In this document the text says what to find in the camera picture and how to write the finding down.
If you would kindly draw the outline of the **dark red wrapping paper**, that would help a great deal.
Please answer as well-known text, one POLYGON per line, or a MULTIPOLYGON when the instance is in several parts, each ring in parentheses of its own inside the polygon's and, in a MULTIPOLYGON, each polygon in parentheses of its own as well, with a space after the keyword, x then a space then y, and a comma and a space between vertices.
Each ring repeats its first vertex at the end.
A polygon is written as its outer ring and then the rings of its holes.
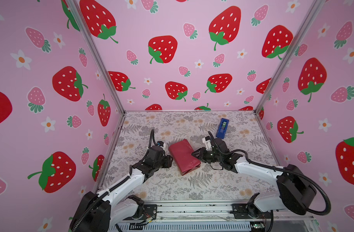
POLYGON ((191 155, 194 150, 187 139, 170 145, 168 150, 182 176, 200 168, 201 161, 191 155))

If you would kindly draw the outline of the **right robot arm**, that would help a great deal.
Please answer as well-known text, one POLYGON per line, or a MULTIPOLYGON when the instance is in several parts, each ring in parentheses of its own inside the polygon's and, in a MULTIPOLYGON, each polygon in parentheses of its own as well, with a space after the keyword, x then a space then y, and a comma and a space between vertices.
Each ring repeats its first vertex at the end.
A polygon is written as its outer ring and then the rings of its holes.
POLYGON ((230 152, 225 142, 207 136, 203 138, 204 148, 192 152, 192 156, 208 164, 218 162, 222 170, 245 174, 269 184, 277 189, 268 193, 255 193, 247 203, 246 211, 252 217, 267 211, 288 209, 297 215, 305 215, 316 195, 316 189, 310 181, 301 178, 302 172, 297 166, 265 167, 264 164, 248 161, 247 152, 230 152))

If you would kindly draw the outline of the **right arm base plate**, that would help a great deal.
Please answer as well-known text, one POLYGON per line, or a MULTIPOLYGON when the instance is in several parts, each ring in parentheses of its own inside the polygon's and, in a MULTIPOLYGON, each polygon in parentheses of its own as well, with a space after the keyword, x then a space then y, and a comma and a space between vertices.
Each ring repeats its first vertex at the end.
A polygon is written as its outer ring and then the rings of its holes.
POLYGON ((235 219, 271 219, 270 212, 261 212, 255 206, 247 204, 232 204, 232 210, 235 219))

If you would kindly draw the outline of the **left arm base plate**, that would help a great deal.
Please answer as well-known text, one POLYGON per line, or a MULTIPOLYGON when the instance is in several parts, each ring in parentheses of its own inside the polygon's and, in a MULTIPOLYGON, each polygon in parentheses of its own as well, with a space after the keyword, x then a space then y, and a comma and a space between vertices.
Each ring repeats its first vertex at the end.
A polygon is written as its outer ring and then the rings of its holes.
POLYGON ((123 219, 123 221, 138 220, 143 221, 148 218, 155 219, 157 216, 158 205, 146 204, 142 209, 137 209, 135 215, 123 219))

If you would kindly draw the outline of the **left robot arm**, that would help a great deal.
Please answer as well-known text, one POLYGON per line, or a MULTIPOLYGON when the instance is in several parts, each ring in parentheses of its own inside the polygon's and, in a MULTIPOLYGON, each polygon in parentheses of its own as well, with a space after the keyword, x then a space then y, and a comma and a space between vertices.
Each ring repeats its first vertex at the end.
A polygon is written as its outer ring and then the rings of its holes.
POLYGON ((149 146, 144 157, 129 167, 129 173, 115 184, 98 193, 84 195, 70 223, 72 232, 107 232, 120 221, 142 216, 144 201, 134 195, 129 196, 136 187, 144 184, 159 169, 172 166, 173 158, 165 154, 164 143, 158 141, 149 146))

